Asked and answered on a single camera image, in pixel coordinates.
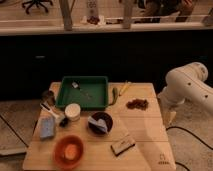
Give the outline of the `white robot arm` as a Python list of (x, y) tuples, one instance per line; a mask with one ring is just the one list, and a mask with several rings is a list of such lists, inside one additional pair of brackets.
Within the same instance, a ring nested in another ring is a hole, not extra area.
[(157, 95), (165, 126), (169, 126), (175, 118), (174, 108), (183, 104), (186, 99), (213, 114), (213, 87), (205, 84), (207, 78), (208, 69), (200, 62), (174, 68), (166, 74), (166, 86)]

